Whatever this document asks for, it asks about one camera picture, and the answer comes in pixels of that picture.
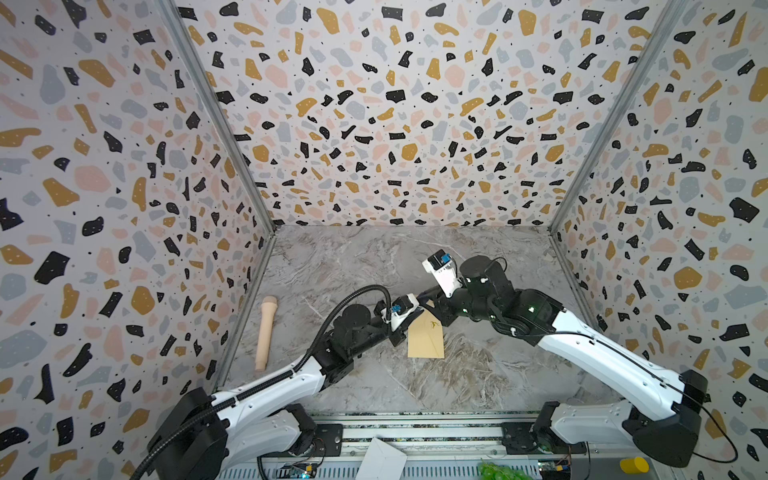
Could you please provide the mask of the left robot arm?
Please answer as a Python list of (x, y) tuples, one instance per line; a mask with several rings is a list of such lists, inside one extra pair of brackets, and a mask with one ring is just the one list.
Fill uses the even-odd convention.
[(434, 304), (426, 295), (393, 299), (381, 285), (354, 291), (326, 317), (299, 360), (232, 390), (185, 393), (149, 441), (133, 478), (214, 479), (251, 458), (313, 449), (316, 423), (300, 400), (337, 383), (380, 343), (402, 343)]

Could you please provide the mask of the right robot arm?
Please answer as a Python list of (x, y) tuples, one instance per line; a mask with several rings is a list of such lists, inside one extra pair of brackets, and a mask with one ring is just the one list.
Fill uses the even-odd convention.
[(439, 250), (422, 266), (440, 288), (427, 295), (438, 319), (487, 321), (499, 334), (568, 360), (620, 395), (620, 401), (602, 405), (545, 403), (531, 428), (535, 442), (554, 453), (587, 444), (622, 445), (670, 467), (690, 463), (708, 387), (701, 374), (656, 365), (549, 295), (515, 288), (496, 259), (477, 255), (456, 264)]

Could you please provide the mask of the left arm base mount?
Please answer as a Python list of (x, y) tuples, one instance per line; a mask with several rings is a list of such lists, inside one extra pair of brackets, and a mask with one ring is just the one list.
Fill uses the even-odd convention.
[(340, 423), (318, 424), (301, 428), (296, 442), (287, 450), (289, 456), (339, 457), (343, 445), (344, 427)]

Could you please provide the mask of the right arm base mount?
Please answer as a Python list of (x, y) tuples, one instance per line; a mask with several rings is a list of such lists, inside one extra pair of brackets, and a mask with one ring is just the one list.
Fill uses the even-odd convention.
[(557, 455), (586, 454), (584, 442), (567, 444), (549, 428), (535, 422), (504, 422), (501, 424), (501, 444), (508, 455), (550, 453)]

